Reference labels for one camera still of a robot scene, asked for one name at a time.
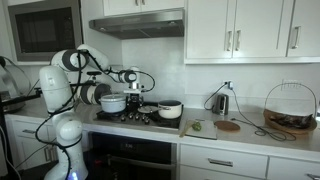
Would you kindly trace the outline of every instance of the range hood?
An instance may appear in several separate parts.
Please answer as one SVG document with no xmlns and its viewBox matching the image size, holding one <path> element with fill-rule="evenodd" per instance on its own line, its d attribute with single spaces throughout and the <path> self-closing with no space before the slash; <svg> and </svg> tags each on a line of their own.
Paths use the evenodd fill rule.
<svg viewBox="0 0 320 180">
<path fill-rule="evenodd" d="M 91 20 L 90 28 L 119 39 L 183 37 L 183 10 Z"/>
</svg>

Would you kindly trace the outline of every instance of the white countertop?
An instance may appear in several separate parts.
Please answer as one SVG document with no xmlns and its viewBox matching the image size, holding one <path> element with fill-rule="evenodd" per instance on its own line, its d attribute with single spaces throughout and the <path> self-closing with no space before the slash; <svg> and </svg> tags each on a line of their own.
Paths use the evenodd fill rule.
<svg viewBox="0 0 320 180">
<path fill-rule="evenodd" d="M 255 134 L 257 128 L 242 122 L 233 121 L 240 126 L 240 131 L 225 132 L 217 130 L 217 140 L 208 140 L 185 136 L 179 138 L 187 120 L 204 119 L 210 121 L 230 120 L 236 118 L 244 120 L 238 112 L 229 112 L 227 116 L 219 116 L 211 111 L 203 109 L 184 108 L 179 130 L 155 128 L 150 126 L 134 126 L 117 124 L 112 122 L 96 120 L 96 113 L 101 111 L 99 105 L 79 104 L 76 109 L 79 117 L 83 119 L 85 131 L 97 131 L 159 141 L 174 143 L 194 144 L 220 149 L 237 150 L 256 154 L 268 154 L 270 156 L 281 156 L 288 158 L 320 161 L 320 126 L 308 134 L 296 135 L 295 141 L 276 141 L 270 136 L 258 136 Z M 264 117 L 261 113 L 243 113 L 250 121 L 258 126 L 264 126 Z M 27 105 L 11 117 L 25 118 L 33 117 L 32 121 L 41 121 L 48 117 L 46 105 L 43 99 L 28 101 Z"/>
</svg>

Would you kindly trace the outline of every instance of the round wooden board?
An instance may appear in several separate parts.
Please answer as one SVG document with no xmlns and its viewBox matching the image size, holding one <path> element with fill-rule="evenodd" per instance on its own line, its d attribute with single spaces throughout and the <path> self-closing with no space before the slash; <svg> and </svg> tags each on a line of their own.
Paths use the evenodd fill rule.
<svg viewBox="0 0 320 180">
<path fill-rule="evenodd" d="M 240 126 L 238 124 L 230 121 L 217 121 L 214 125 L 216 125 L 218 129 L 227 132 L 236 132 L 240 130 Z"/>
</svg>

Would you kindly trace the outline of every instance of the microwave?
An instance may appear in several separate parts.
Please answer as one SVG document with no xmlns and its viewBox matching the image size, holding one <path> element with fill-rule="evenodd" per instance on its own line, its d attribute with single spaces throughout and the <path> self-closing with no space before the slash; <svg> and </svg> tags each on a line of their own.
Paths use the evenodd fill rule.
<svg viewBox="0 0 320 180">
<path fill-rule="evenodd" d="M 51 61 L 83 42 L 79 0 L 45 0 L 9 6 L 17 60 Z"/>
</svg>

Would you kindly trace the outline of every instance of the stovetop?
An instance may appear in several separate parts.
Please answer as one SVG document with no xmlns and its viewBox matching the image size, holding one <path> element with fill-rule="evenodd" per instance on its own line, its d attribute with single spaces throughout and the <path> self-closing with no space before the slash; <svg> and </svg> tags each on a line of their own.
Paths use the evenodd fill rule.
<svg viewBox="0 0 320 180">
<path fill-rule="evenodd" d="M 127 108 L 126 110 L 118 113 L 106 113 L 104 111 L 100 111 L 97 113 L 97 120 L 136 126 L 179 129 L 181 116 L 174 119 L 165 119 L 162 118 L 157 111 L 152 113 L 141 113 L 137 109 L 128 110 Z"/>
</svg>

